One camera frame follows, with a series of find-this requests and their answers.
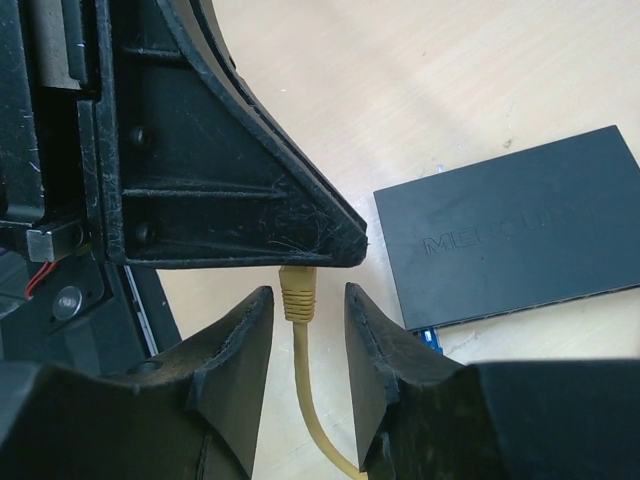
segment red wire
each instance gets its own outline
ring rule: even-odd
[[[27,297],[28,300],[33,297],[33,291],[35,288],[40,285],[42,281],[56,269],[57,266],[58,264],[56,262],[45,262],[42,267],[40,267],[40,270],[38,270],[31,280],[29,280],[29,283],[27,283],[24,296]]]

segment tabletop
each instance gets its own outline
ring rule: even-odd
[[[362,266],[322,269],[311,375],[328,435],[356,462],[344,345],[346,282],[402,323],[373,192],[618,125],[640,158],[640,3],[633,0],[216,0],[227,46],[257,98],[368,223]],[[165,271],[183,337],[276,268]],[[343,478],[298,411],[291,325],[278,297],[254,479]],[[640,355],[628,290],[442,328],[445,355]]]

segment cable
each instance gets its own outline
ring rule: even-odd
[[[58,264],[56,262],[45,262],[42,264],[40,270],[38,270],[31,280],[29,280],[29,283],[27,283],[27,288],[24,292],[24,296],[27,300],[30,300],[33,297],[33,291],[36,287],[40,285],[42,281],[56,269],[57,266]]]
[[[309,374],[308,323],[313,320],[316,296],[316,269],[314,267],[282,267],[280,287],[284,300],[284,316],[293,323],[293,359],[296,376],[296,392],[302,418],[311,438],[320,451],[342,472],[352,479],[364,480],[366,473],[344,458],[333,446],[322,429],[313,405],[311,377]]]

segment yellow cable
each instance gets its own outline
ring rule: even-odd
[[[344,458],[333,446],[320,425],[313,405],[311,378],[309,375],[308,323],[313,320],[316,296],[316,269],[313,267],[282,267],[280,286],[284,300],[284,316],[293,323],[293,358],[296,375],[296,391],[302,418],[311,438],[320,451],[348,477],[367,478],[358,468]]]

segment light wood surface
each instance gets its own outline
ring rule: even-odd
[[[400,322],[373,191],[617,124],[640,158],[640,1],[216,0],[252,90],[367,220],[356,269],[319,272],[311,324],[321,421],[356,461],[343,289]],[[181,333],[219,318],[274,268],[162,272]],[[254,478],[340,479],[298,412],[291,326],[276,310]],[[440,331],[457,361],[640,354],[631,290]]]

